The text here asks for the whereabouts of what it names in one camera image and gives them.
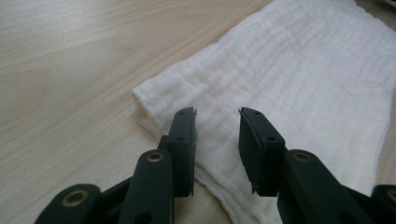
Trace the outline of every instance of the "table surface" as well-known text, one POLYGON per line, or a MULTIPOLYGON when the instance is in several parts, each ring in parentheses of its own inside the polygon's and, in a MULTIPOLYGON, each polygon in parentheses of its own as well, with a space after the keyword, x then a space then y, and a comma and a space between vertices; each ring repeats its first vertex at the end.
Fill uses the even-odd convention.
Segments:
MULTIPOLYGON (((156 148, 131 89, 216 42, 270 0, 0 2, 0 223, 33 223, 62 189, 105 190, 156 148)), ((360 0, 396 29, 393 9, 360 0)), ((176 223, 230 223, 195 183, 176 223)))

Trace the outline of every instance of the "light wood surface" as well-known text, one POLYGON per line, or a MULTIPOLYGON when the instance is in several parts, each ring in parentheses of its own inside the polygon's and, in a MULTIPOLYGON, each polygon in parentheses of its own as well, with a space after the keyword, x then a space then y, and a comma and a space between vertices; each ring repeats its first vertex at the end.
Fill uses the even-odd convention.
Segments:
MULTIPOLYGON (((131 89, 268 2, 1 1, 0 223, 33 223, 77 183, 105 190, 131 176, 157 146, 134 119, 131 89)), ((176 223, 230 223, 195 187, 176 199, 176 223)))

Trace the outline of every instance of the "folded cloth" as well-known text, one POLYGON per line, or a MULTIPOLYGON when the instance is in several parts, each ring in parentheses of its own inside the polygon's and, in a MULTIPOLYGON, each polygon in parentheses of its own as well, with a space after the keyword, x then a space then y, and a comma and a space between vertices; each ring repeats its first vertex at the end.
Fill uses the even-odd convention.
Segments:
POLYGON ((176 111, 197 108, 197 180, 233 223, 279 223, 276 198, 251 194, 238 109, 261 111, 287 148, 313 152, 342 184, 370 194, 395 72, 396 33, 354 1, 275 0, 134 88, 135 114, 160 139, 176 111))

